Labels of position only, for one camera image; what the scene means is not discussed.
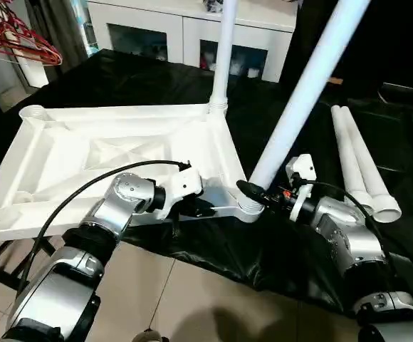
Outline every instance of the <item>cabinet door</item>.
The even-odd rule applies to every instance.
[[[221,23],[184,17],[183,27],[184,64],[214,65]],[[231,73],[247,72],[265,81],[278,82],[291,38],[289,32],[235,25]]]
[[[181,16],[88,2],[99,48],[183,63]]]

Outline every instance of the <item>table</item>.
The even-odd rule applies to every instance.
[[[208,102],[213,73],[113,51],[101,51],[10,109],[0,118],[0,162],[20,125],[22,107],[47,108]],[[227,122],[246,175],[250,175],[287,101],[279,84],[231,78]],[[400,220],[382,225],[413,253],[413,108],[373,99],[342,99],[328,86],[288,157],[309,152],[318,179],[343,186],[332,104],[349,105],[379,165],[389,191],[403,211]],[[275,184],[284,183],[281,172]],[[257,290],[268,289],[350,314],[344,283],[328,258],[327,247],[312,229],[295,226],[265,211],[253,224],[233,217],[133,227],[126,242],[215,271]],[[400,274],[413,291],[413,268],[395,253]]]

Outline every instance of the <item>white cabinet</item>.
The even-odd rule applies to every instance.
[[[183,18],[183,63],[199,67],[202,53],[205,53],[202,48],[207,50],[211,46],[203,42],[217,43],[220,35],[221,23],[218,21]],[[251,50],[248,50],[248,53],[246,49],[241,49],[236,53],[232,50],[232,59],[244,68],[259,69],[263,80],[278,82],[291,38],[292,34],[288,32],[235,25],[234,45]]]
[[[138,43],[151,40],[153,46],[165,47],[169,62],[183,63],[181,16],[95,2],[88,3],[88,8],[99,48],[142,54],[144,44]]]
[[[202,0],[94,1],[88,8],[99,48],[214,66],[221,14],[207,12]],[[231,73],[249,72],[278,82],[296,13],[296,2],[239,0]],[[152,50],[143,51],[142,46]]]

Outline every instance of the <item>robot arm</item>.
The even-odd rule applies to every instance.
[[[288,163],[291,184],[296,178],[315,180],[309,161],[304,155]],[[359,341],[413,341],[413,298],[405,282],[389,268],[379,240],[366,227],[365,216],[356,206],[330,197],[316,202],[309,198],[307,185],[297,193],[282,189],[278,194],[267,194],[244,181],[237,185],[247,197],[273,211],[289,213],[291,220],[311,226],[326,240],[344,278],[349,309],[362,327]]]
[[[118,175],[79,227],[63,235],[65,246],[17,297],[2,340],[84,341],[100,305],[95,290],[133,214],[156,211],[164,219],[173,204],[201,191],[193,168],[161,186],[131,173]]]

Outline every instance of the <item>white plastic tube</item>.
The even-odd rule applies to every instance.
[[[310,57],[295,90],[262,153],[250,182],[268,189],[289,150],[313,109],[341,55],[357,28],[370,0],[339,0],[313,55]],[[240,206],[249,212],[261,205],[239,198]]]
[[[373,217],[376,221],[389,223],[401,217],[401,209],[396,199],[391,196],[380,177],[379,170],[372,160],[370,151],[358,130],[348,107],[341,108],[347,125],[347,131],[355,151],[360,171],[365,182],[366,190],[372,197]]]
[[[234,27],[237,0],[224,0],[221,20],[221,37],[216,55],[213,93],[209,100],[210,113],[225,115],[227,109],[227,82],[229,80],[230,58],[234,42]]]
[[[362,173],[355,157],[354,147],[347,132],[347,125],[339,105],[332,107],[333,127],[335,128],[336,142],[340,154],[341,169],[343,170],[345,190],[349,192],[365,209],[372,214],[372,198],[366,192]]]

